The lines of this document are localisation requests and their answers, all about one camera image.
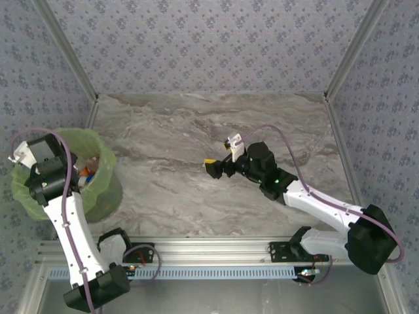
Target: trash bin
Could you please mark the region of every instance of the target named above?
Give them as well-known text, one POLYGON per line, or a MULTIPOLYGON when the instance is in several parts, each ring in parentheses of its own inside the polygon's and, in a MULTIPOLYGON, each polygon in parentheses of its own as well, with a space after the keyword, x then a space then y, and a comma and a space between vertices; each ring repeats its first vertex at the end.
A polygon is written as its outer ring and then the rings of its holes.
MULTIPOLYGON (((92 156, 100 156, 99 168, 93 179, 81 189, 87 222, 98 222, 116 211, 122 201, 122 185, 113 173, 117 158, 93 130, 60 128, 56 131, 65 139, 70 151, 77 157, 87 160, 92 156)), ((34 220, 48 219, 42 206, 29 195, 29 189, 24 185, 29 178, 29 169, 15 165, 10 174, 13 198, 25 207, 28 215, 34 220)))

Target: green trash bag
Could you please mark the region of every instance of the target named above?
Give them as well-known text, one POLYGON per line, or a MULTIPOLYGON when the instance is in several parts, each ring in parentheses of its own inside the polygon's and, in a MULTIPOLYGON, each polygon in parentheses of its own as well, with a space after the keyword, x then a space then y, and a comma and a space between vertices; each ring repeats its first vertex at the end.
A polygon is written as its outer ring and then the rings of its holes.
MULTIPOLYGON (((67 142, 70 151, 85 160, 100 156, 98 171, 88 185, 81 189, 84 213, 88 222, 97 222, 113 211, 116 211, 122 201, 122 186, 113 173, 117 162, 115 154, 107 148, 97 132, 90 129, 60 128, 56 130, 67 142)), ((24 184, 29 178, 29 169, 15 165, 12 175, 13 198, 19 201, 28 215, 35 220, 46 220, 48 216, 42 206, 38 205, 29 195, 29 189, 24 184)))

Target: wall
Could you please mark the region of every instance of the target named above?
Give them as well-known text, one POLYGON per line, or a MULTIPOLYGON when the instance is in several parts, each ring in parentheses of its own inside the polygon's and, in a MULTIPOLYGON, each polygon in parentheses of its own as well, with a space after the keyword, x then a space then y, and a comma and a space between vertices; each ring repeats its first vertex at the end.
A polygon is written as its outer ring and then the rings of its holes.
POLYGON ((419 4, 390 1, 333 101, 366 203, 407 249, 397 265, 419 313, 419 4))
POLYGON ((323 91, 370 0, 48 0, 99 93, 323 91))
POLYGON ((0 313, 14 313, 49 222, 10 191, 12 135, 31 126, 84 126, 90 103, 30 0, 0 1, 0 313))

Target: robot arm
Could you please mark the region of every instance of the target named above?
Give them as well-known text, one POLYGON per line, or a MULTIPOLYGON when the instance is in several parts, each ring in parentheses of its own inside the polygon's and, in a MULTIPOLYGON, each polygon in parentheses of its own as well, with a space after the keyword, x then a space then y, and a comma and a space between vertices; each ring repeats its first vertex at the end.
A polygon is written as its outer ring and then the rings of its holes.
MULTIPOLYGON (((64 294, 67 306, 90 312, 84 291, 82 273, 86 274, 89 291, 95 308, 130 291, 126 270, 120 265, 122 256, 131 243, 121 229, 101 237, 99 248, 94 243, 84 216, 77 172, 73 168, 69 194, 66 197, 68 228, 73 243, 70 242, 62 216, 62 198, 67 177, 65 152, 53 135, 46 135, 30 142, 22 142, 14 151, 13 162, 20 162, 30 168, 30 176, 25 185, 31 197, 43 206, 53 223, 64 250, 70 272, 71 290, 64 294), (73 250, 80 256, 84 269, 80 270, 73 250)), ((74 165, 76 156, 72 156, 74 165)))
POLYGON ((240 173, 258 183, 261 192, 270 200, 305 211, 336 230, 321 232, 310 227, 301 228, 290 241, 296 257, 327 254, 349 258, 359 269, 370 274, 378 273, 397 244, 383 229, 349 211, 369 216, 392 231, 380 208, 370 205, 364 209, 347 204, 311 187, 308 187, 309 193, 295 175, 277 167, 274 154, 264 142, 251 144, 246 150, 243 143, 237 144, 241 139, 240 134, 228 137, 224 145, 231 153, 224 160, 205 160, 208 174, 220 179, 223 173, 227 177, 240 173), (346 212, 326 202, 344 207, 346 212))

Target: marble surface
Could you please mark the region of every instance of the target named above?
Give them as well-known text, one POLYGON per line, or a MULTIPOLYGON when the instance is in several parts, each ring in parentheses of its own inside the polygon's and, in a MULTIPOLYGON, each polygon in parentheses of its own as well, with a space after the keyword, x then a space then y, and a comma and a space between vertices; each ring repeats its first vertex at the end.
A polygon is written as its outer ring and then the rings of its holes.
MULTIPOLYGON (((260 124, 280 127, 306 181, 351 201, 335 138, 320 96, 302 94, 101 95, 94 129, 118 158, 120 208, 92 224, 93 234, 120 226, 129 234, 290 236, 318 219, 268 200, 241 175, 212 179, 204 158, 223 159, 223 141, 260 124)), ((296 173, 280 136, 259 131, 278 165, 296 173)))

